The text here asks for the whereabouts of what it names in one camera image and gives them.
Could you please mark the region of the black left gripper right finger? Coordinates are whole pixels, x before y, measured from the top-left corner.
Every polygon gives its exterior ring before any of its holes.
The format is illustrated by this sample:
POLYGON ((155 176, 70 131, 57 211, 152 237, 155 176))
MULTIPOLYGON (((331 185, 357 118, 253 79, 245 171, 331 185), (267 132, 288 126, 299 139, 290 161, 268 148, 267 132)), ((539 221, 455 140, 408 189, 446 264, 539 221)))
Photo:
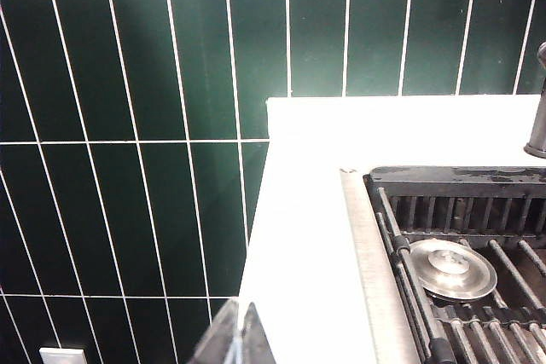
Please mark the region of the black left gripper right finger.
POLYGON ((241 363, 276 364, 255 303, 250 303, 241 329, 241 363))

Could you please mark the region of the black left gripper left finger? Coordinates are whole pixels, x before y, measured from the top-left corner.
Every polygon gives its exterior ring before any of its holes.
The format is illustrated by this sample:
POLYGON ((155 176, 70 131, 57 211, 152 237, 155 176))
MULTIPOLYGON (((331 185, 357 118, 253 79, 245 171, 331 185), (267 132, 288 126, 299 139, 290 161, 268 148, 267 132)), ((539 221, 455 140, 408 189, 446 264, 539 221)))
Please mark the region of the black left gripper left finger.
POLYGON ((207 328, 189 363, 242 363, 242 335, 238 327, 239 304, 229 299, 207 328))

